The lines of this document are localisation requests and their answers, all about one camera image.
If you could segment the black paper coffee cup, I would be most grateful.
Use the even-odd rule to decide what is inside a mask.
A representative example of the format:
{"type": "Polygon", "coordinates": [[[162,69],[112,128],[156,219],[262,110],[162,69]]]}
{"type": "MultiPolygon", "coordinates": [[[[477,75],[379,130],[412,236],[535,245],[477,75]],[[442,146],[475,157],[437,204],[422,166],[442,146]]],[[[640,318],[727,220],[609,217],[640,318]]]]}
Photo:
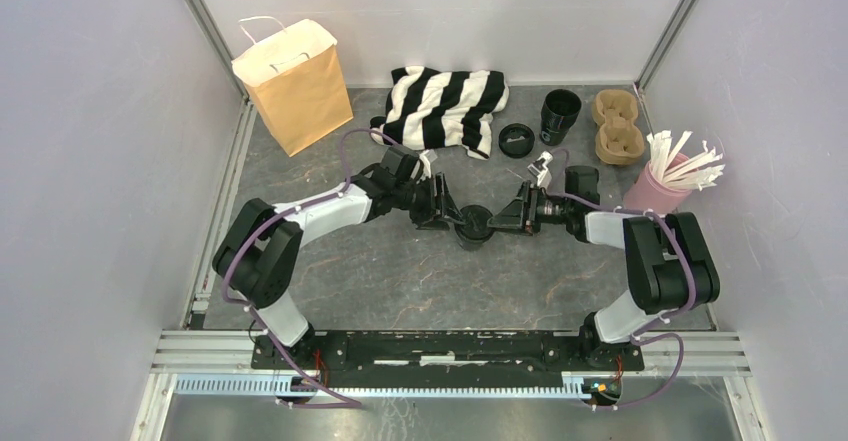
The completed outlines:
{"type": "Polygon", "coordinates": [[[455,225],[454,233],[461,249],[474,252],[494,236],[495,230],[486,226],[474,228],[469,225],[455,225]]]}

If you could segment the brown paper bag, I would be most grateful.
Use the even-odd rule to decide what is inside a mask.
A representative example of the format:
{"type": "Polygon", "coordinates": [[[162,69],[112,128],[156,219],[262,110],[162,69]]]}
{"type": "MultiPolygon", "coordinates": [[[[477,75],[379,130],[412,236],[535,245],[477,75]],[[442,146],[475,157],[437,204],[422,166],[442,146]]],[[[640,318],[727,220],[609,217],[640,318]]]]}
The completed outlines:
{"type": "Polygon", "coordinates": [[[322,25],[302,19],[263,38],[238,21],[251,46],[231,61],[271,136],[294,156],[353,119],[337,52],[337,39],[322,25]]]}

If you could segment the black plastic cup lid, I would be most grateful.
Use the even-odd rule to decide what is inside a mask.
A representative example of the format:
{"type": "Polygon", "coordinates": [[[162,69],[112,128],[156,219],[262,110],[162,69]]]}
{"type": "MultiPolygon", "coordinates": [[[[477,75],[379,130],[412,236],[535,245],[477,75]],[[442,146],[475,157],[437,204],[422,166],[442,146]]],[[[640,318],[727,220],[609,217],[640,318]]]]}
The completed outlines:
{"type": "Polygon", "coordinates": [[[488,227],[488,220],[493,216],[488,208],[477,204],[464,206],[460,209],[460,214],[463,219],[461,225],[469,225],[474,228],[488,227]]]}

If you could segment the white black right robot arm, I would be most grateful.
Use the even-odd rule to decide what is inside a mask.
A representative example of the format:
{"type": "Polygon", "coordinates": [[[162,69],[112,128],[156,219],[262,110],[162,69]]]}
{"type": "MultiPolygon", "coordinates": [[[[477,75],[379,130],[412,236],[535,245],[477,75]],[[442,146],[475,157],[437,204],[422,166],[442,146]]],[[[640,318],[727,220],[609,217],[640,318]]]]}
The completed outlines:
{"type": "Polygon", "coordinates": [[[487,221],[491,230],[534,235],[559,225],[577,241],[620,249],[627,288],[608,306],[589,314],[577,336],[577,356],[602,369],[646,343],[646,332],[692,308],[711,303],[720,280],[694,214],[606,208],[599,172],[589,166],[564,171],[564,191],[551,193],[525,181],[517,195],[487,221]]]}

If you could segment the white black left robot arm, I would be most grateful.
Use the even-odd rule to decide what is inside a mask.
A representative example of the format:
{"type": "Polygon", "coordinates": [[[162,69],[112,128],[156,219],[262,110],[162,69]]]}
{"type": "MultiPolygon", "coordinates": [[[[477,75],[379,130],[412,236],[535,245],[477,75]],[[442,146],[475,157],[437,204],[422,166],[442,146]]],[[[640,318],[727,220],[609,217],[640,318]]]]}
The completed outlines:
{"type": "Polygon", "coordinates": [[[302,247],[393,210],[406,212],[420,230],[464,225],[443,174],[431,171],[432,158],[392,146],[380,162],[329,191],[289,203],[255,198],[241,208],[211,267],[222,279],[223,299],[254,318],[288,367],[302,368],[314,355],[312,325],[289,292],[302,247]]]}

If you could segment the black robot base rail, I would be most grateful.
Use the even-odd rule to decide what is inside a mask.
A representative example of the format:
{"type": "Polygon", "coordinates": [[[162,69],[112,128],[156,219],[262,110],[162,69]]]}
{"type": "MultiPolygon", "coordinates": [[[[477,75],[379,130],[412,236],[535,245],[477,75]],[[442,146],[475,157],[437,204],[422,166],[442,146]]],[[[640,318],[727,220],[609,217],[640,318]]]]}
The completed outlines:
{"type": "Polygon", "coordinates": [[[577,332],[343,331],[285,348],[253,340],[251,368],[280,372],[278,404],[361,408],[372,399],[564,397],[590,401],[645,367],[641,348],[577,332]]]}

